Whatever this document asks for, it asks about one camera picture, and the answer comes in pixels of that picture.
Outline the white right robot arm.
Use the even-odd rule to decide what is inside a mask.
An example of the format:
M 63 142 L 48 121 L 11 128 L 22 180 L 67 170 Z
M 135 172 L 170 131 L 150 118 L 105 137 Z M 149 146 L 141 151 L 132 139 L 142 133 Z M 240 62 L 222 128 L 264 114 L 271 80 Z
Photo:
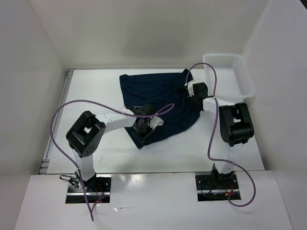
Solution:
M 215 115 L 213 131 L 209 140 L 207 156 L 214 161 L 211 170 L 211 185 L 222 188 L 233 179 L 237 149 L 246 144 L 254 136 L 254 127 L 248 107 L 245 103 L 232 103 L 208 94 L 204 82 L 192 80 L 185 84 L 188 99 L 197 111 L 206 111 Z M 213 139 L 219 134 L 226 147 L 217 156 L 211 156 Z

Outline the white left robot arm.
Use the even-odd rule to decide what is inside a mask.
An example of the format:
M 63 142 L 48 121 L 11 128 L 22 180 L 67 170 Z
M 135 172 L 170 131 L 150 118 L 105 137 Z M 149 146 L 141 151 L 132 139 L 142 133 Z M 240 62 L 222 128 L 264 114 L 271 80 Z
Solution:
M 66 134 L 66 139 L 74 152 L 78 165 L 76 175 L 79 179 L 79 187 L 86 192 L 95 188 L 96 173 L 93 153 L 98 148 L 104 134 L 125 128 L 137 148 L 140 149 L 155 129 L 164 124 L 161 118 L 152 117 L 153 114 L 154 109 L 149 104 L 103 115 L 94 115 L 90 111 L 83 112 Z

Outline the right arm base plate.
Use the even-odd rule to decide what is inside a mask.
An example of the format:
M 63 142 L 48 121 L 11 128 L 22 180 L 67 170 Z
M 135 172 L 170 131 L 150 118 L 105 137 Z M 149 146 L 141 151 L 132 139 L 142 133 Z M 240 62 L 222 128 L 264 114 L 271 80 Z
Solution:
M 213 177 L 207 173 L 195 174 L 197 197 L 199 202 L 203 201 L 227 201 L 241 200 L 236 175 L 226 182 L 218 185 L 213 183 Z

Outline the navy blue shorts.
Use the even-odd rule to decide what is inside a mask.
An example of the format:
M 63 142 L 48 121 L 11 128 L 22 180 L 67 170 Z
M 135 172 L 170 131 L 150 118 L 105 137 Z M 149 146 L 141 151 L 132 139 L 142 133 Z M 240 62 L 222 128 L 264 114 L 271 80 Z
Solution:
M 125 107 L 141 107 L 149 104 L 155 111 L 168 104 L 175 107 L 161 116 L 164 124 L 141 144 L 133 135 L 134 128 L 126 128 L 126 132 L 138 149 L 165 140 L 173 135 L 188 130 L 200 117 L 200 111 L 193 108 L 185 89 L 185 80 L 193 80 L 188 69 L 182 72 L 156 73 L 142 75 L 121 75 L 120 88 Z

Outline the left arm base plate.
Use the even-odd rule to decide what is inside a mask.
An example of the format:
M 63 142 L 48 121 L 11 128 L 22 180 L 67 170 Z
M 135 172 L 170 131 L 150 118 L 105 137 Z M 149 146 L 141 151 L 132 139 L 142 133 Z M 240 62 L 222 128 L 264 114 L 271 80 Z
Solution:
M 68 182 L 66 204 L 86 203 L 83 187 L 76 176 L 61 175 L 60 179 Z M 97 200 L 99 200 L 98 203 L 110 202 L 111 180 L 112 175 L 110 174 L 97 174 L 94 182 L 85 187 L 86 196 L 90 204 L 94 204 Z

